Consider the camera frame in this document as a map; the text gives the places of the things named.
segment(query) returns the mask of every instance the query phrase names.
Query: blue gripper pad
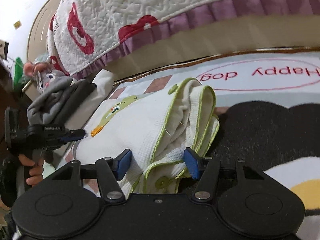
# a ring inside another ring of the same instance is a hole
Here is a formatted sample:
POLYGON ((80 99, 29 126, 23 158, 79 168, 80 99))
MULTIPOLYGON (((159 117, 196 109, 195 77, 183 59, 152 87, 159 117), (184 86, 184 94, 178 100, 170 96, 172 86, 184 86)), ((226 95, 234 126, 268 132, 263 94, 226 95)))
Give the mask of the blue gripper pad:
POLYGON ((183 161, 186 164, 188 171, 191 174, 193 179, 200 179, 201 177, 197 156, 198 155, 190 147, 184 150, 183 161))
POLYGON ((117 181, 121 181, 128 171, 131 164, 132 151, 125 149, 116 159, 116 166, 114 167, 114 175, 117 181))

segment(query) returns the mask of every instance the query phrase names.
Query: plush toy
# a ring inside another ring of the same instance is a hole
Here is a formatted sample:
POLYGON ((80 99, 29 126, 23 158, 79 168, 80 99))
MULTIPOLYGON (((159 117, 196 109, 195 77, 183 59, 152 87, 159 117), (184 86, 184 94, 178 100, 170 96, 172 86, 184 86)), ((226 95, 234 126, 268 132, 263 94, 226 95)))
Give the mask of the plush toy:
POLYGON ((36 64, 27 62, 23 66, 23 72, 26 76, 38 83, 37 90, 40 94, 42 94, 50 84, 56 83, 61 79, 69 78, 62 71, 56 70, 49 62, 38 62, 36 64))

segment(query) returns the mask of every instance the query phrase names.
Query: black handle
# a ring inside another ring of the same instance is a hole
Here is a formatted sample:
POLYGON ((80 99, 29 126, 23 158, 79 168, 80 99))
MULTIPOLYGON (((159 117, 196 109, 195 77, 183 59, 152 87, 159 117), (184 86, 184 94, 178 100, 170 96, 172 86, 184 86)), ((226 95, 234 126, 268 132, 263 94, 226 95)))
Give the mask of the black handle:
POLYGON ((27 167, 24 166, 23 167, 23 177, 24 177, 24 191, 26 192, 28 189, 31 188, 30 185, 27 184, 27 179, 31 178, 29 171, 32 169, 33 167, 27 167))

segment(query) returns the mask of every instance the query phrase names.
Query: metal screw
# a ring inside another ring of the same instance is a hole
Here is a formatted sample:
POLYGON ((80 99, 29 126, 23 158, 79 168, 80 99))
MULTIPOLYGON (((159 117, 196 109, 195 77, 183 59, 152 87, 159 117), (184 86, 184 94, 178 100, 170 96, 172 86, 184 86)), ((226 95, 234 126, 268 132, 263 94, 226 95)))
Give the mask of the metal screw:
POLYGON ((195 193, 195 197, 197 199, 208 199, 210 197, 210 193, 206 191, 198 191, 195 193))
POLYGON ((111 192, 109 192, 109 193, 107 194, 107 198, 108 198, 108 199, 113 199, 113 200, 119 199, 119 198, 121 198, 122 196, 123 196, 123 194, 122 194, 121 192, 119 192, 119 191, 111 191, 111 192))

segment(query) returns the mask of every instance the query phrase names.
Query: gray fabric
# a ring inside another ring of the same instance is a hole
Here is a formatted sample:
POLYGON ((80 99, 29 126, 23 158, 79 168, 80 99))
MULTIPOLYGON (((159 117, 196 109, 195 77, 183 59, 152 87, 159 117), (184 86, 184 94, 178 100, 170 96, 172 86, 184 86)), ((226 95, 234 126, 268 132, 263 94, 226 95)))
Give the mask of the gray fabric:
POLYGON ((50 86, 28 107, 29 124, 49 124, 73 92, 72 78, 65 76, 50 86))

